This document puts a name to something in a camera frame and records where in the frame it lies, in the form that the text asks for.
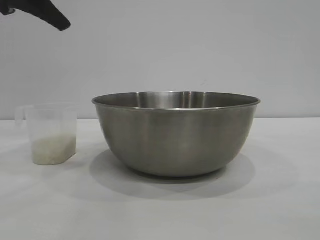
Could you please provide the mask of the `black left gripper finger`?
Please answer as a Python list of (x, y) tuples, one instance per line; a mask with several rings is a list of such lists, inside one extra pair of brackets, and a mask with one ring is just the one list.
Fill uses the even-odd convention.
[(37, 17), (59, 31), (71, 27), (71, 22), (56, 8), (51, 0), (1, 0), (0, 13), (4, 16), (14, 14), (16, 10)]

